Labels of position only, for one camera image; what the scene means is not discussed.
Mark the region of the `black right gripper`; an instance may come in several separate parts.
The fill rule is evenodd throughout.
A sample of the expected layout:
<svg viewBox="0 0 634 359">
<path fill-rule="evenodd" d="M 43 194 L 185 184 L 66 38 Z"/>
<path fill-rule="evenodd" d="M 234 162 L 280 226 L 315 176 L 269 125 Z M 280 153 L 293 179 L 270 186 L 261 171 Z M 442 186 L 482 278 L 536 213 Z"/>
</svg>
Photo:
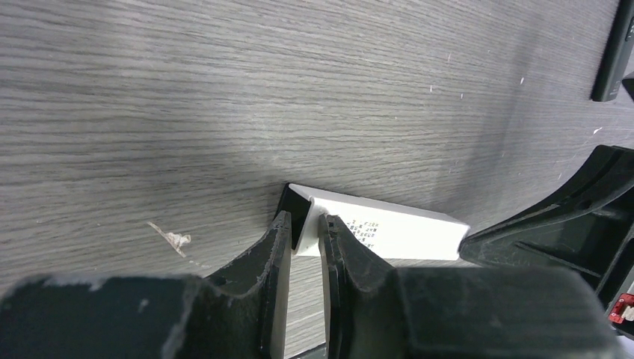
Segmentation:
<svg viewBox="0 0 634 359">
<path fill-rule="evenodd" d="M 566 266 L 601 277 L 596 294 L 609 319 L 621 295 L 633 294 L 633 150 L 595 147 L 559 189 L 468 236 L 458 253 L 481 266 Z M 633 321 L 609 324 L 633 339 Z"/>
</svg>

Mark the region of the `black remote control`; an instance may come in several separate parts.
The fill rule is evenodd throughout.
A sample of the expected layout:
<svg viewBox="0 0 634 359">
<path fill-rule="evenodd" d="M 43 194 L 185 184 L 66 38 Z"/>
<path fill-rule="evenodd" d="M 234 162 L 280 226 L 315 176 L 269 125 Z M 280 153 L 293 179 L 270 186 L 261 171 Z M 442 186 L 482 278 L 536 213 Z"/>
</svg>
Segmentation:
<svg viewBox="0 0 634 359">
<path fill-rule="evenodd" d="M 592 101 L 609 102 L 617 97 L 632 49 L 633 0 L 621 0 L 597 71 Z"/>
</svg>

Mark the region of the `white rectangular thermometer device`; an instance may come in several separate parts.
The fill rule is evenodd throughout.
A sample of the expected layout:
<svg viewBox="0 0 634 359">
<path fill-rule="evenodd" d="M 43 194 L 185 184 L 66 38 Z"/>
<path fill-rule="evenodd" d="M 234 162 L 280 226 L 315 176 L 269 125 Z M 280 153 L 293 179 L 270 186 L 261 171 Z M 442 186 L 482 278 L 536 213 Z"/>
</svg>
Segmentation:
<svg viewBox="0 0 634 359">
<path fill-rule="evenodd" d="M 441 212 L 286 183 L 277 211 L 292 219 L 292 253 L 318 257 L 318 219 L 342 219 L 354 237 L 379 257 L 455 261 L 470 226 Z"/>
</svg>

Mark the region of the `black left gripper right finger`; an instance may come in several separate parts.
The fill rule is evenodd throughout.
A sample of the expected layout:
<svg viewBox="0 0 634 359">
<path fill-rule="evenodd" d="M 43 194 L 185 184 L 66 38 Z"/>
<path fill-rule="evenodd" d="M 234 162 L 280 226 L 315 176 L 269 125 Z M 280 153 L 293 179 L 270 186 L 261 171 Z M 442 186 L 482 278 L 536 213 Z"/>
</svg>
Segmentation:
<svg viewBox="0 0 634 359">
<path fill-rule="evenodd" d="M 593 291 L 554 267 L 395 267 L 318 220 L 329 358 L 622 358 Z"/>
</svg>

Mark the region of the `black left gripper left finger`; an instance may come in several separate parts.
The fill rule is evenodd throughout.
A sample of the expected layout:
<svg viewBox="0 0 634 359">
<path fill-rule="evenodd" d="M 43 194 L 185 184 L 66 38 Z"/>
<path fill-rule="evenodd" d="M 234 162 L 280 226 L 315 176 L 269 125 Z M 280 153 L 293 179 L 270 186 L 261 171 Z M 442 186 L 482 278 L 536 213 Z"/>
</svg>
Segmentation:
<svg viewBox="0 0 634 359">
<path fill-rule="evenodd" d="M 292 220 L 207 277 L 41 274 L 1 299 L 3 358 L 282 358 Z"/>
</svg>

